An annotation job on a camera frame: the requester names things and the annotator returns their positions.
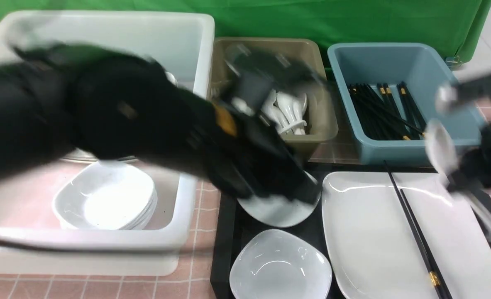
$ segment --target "black chopsticks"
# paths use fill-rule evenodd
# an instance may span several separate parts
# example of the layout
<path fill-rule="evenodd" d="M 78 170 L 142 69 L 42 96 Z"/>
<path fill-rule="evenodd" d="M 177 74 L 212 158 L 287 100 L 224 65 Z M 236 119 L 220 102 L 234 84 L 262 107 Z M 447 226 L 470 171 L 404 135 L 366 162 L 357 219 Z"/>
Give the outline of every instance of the black chopsticks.
<path fill-rule="evenodd" d="M 432 281 L 433 287 L 437 292 L 437 296 L 439 299 L 452 299 L 452 295 L 450 294 L 450 290 L 446 286 L 445 280 L 442 277 L 441 271 L 433 257 L 433 254 L 424 238 L 422 230 L 418 225 L 417 219 L 415 218 L 415 214 L 413 214 L 413 210 L 411 209 L 410 203 L 408 202 L 406 195 L 403 190 L 398 189 L 397 183 L 395 182 L 395 178 L 393 178 L 393 174 L 389 170 L 387 163 L 384 161 L 384 166 L 386 168 L 387 173 L 389 174 L 389 179 L 393 184 L 393 188 L 395 189 L 395 193 L 397 193 L 398 200 L 401 202 L 402 210 L 406 216 L 408 223 L 410 224 L 410 229 L 412 231 L 413 237 L 415 238 L 415 242 L 417 243 L 418 250 L 420 251 L 420 255 L 424 260 L 424 264 L 426 265 L 426 269 L 428 270 L 428 275 L 430 276 L 430 280 Z"/>
<path fill-rule="evenodd" d="M 420 140 L 424 136 L 426 121 L 420 113 L 406 83 L 397 85 L 397 92 L 387 83 L 376 85 L 376 91 L 369 84 L 347 86 L 350 98 L 364 133 L 374 140 Z M 399 98 L 405 118 L 395 102 Z"/>

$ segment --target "beige plastic bin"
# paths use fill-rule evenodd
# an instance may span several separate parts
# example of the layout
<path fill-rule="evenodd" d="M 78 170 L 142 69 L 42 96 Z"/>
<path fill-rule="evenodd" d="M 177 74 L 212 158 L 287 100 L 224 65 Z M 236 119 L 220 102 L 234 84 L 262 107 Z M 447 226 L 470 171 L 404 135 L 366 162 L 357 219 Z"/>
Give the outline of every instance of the beige plastic bin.
<path fill-rule="evenodd" d="M 230 80 L 232 75 L 225 61 L 225 50 L 234 43 L 266 49 L 282 55 L 301 59 L 326 77 L 325 68 L 319 53 L 319 47 L 308 39 L 288 38 L 249 38 L 221 37 L 215 39 L 211 71 L 210 94 L 217 93 Z M 306 135 L 283 135 L 284 141 L 295 148 L 300 158 L 308 160 L 319 144 L 332 140 L 338 134 L 338 123 L 334 113 L 332 100 L 321 87 L 312 87 L 308 94 L 308 109 L 304 119 L 308 123 Z"/>

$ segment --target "robotic arm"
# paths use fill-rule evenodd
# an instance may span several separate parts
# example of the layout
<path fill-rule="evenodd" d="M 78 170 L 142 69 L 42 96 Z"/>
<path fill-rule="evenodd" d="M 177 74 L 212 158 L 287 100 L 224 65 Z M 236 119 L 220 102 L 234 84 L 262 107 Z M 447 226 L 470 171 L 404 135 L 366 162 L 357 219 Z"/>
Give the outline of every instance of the robotic arm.
<path fill-rule="evenodd" d="M 491 100 L 491 74 L 441 87 L 436 107 L 441 113 L 449 113 L 481 98 Z M 459 168 L 449 178 L 448 191 L 462 191 L 472 185 L 491 188 L 491 123 L 481 129 L 480 146 L 463 155 Z"/>
<path fill-rule="evenodd" d="M 219 102 L 175 87 L 156 61 L 92 45 L 21 51 L 0 66 L 0 179 L 76 147 L 99 159 L 142 161 L 210 180 L 231 196 L 321 191 L 260 108 L 272 89 L 316 80 L 299 61 L 237 46 L 237 76 Z"/>

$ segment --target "blue plastic bin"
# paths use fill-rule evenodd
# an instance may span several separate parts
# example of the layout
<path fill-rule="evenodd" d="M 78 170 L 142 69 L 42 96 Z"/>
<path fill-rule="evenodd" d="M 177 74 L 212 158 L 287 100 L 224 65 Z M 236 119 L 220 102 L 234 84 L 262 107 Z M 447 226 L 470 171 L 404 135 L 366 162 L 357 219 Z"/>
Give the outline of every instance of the blue plastic bin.
<path fill-rule="evenodd" d="M 347 118 L 357 142 L 359 160 L 363 164 L 429 165 L 423 140 L 372 140 L 363 133 L 348 84 L 387 83 L 403 115 L 396 85 L 404 81 L 426 121 L 437 118 L 450 133 L 459 153 L 479 144 L 479 127 L 484 119 L 476 107 L 450 115 L 435 110 L 435 93 L 446 82 L 456 81 L 435 49 L 423 44 L 355 43 L 336 44 L 328 49 L 328 59 L 336 78 Z"/>

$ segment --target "green backdrop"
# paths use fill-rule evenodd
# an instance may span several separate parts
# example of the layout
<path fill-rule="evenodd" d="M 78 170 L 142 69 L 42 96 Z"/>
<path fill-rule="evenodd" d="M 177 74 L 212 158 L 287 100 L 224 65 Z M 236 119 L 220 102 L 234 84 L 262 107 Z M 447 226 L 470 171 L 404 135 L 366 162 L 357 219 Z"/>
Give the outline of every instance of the green backdrop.
<path fill-rule="evenodd" d="M 337 42 L 422 42 L 471 59 L 491 0 L 0 0 L 0 20 L 24 9 L 155 10 L 212 15 L 217 36 Z"/>

